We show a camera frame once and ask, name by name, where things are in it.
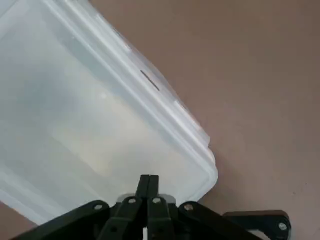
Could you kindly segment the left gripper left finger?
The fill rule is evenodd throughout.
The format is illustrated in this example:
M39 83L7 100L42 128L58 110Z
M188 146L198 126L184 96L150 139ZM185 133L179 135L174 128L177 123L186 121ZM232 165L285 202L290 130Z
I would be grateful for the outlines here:
M114 206L94 200L15 236L16 240L141 240L146 223L149 175L141 175L135 193Z

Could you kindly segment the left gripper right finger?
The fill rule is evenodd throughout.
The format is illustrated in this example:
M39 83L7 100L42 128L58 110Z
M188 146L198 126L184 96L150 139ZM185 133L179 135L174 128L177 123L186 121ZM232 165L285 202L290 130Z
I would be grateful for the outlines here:
M148 175L147 230L152 240L259 240L209 208L187 201L180 206L159 194L159 176Z

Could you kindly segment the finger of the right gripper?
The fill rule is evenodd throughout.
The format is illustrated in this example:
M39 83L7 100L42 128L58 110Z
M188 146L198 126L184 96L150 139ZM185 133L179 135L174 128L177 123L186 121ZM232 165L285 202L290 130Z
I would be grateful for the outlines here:
M231 211L222 215L247 231L260 231L270 240L289 240L291 222L283 210Z

